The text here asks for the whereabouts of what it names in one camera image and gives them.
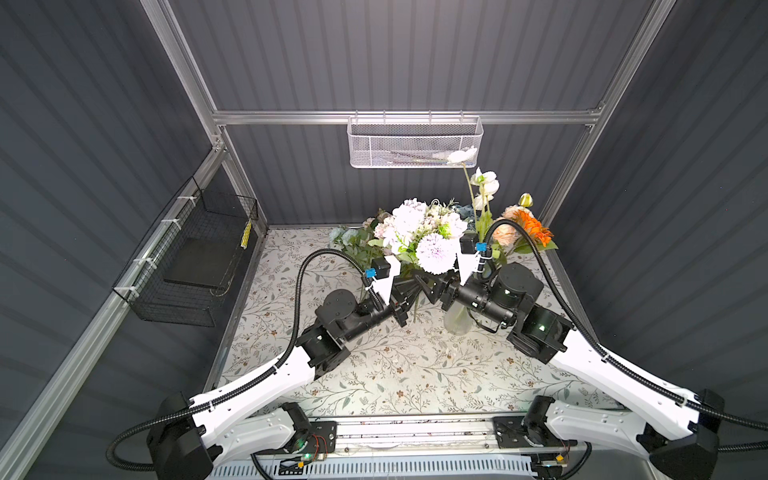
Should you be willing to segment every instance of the floral tablecloth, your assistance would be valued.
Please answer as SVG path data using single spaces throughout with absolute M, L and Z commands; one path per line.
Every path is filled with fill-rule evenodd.
M 285 349 L 296 274 L 309 253 L 328 246 L 328 234 L 329 229 L 268 233 L 221 385 Z M 523 263 L 543 280 L 532 255 L 512 254 L 509 261 Z M 359 298 L 361 283 L 352 267 L 338 257 L 315 259 L 303 281 L 301 330 L 314 322 L 314 309 L 338 288 Z M 562 313 L 546 286 L 538 303 Z M 505 337 L 476 327 L 465 336 L 453 336 L 443 328 L 439 304 L 420 296 L 405 328 L 386 320 L 348 344 L 352 354 L 341 366 L 265 410 L 294 401 L 310 416 L 520 411 L 536 395 L 592 408 L 617 406 L 579 378 L 518 353 Z

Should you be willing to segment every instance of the orange gerbera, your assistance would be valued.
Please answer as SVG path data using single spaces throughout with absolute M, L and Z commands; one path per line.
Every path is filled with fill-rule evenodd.
M 526 209 L 522 208 L 516 210 L 512 214 L 510 220 L 513 220 L 518 225 L 525 228 L 525 231 L 528 232 L 528 235 L 530 235 L 531 238 L 536 240 L 537 243 L 540 243 L 543 247 L 546 247 L 552 240 L 552 232 L 549 231 L 547 227 L 542 226 L 540 221 L 536 220 L 533 215 L 525 210 Z

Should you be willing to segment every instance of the yellow label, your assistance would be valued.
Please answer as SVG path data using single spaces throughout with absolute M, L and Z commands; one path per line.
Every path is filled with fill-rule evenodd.
M 248 223 L 245 225 L 245 230 L 243 230 L 243 239 L 240 241 L 240 246 L 242 248 L 248 248 L 248 237 L 250 237 L 250 226 L 251 226 L 251 220 L 248 220 Z

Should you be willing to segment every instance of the black mounting plate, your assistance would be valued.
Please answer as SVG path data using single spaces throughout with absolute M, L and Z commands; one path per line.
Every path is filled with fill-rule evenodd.
M 522 426 L 525 415 L 493 417 L 493 432 L 500 449 L 528 449 L 531 447 L 576 446 L 575 440 L 560 440 L 554 436 L 547 439 L 546 445 L 536 445 L 527 438 L 527 431 Z
M 310 436 L 306 440 L 306 444 L 304 444 L 304 448 L 299 450 L 298 452 L 286 452 L 285 449 L 274 449 L 274 450 L 262 450 L 261 452 L 257 452 L 258 455 L 285 455 L 287 454 L 303 454 L 303 453 L 315 453 L 315 450 L 317 449 L 318 453 L 334 453 L 336 451 L 336 427 L 338 424 L 336 422 L 310 422 Z M 317 435 L 318 437 L 321 437 L 325 439 L 325 442 L 323 440 L 319 441 L 319 445 L 317 445 L 318 439 L 315 439 L 315 437 L 312 436 L 312 434 Z

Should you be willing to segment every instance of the flower stem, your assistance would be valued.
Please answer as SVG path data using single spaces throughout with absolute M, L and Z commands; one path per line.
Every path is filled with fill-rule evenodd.
M 472 193 L 472 184 L 469 182 L 469 174 L 467 173 L 467 165 L 462 162 L 462 168 L 464 169 L 464 176 L 467 179 L 467 187 L 469 187 L 469 204 L 472 205 L 475 202 L 475 194 Z M 478 213 L 475 211 L 475 207 L 472 207 L 472 215 L 475 216 L 475 231 L 478 229 Z

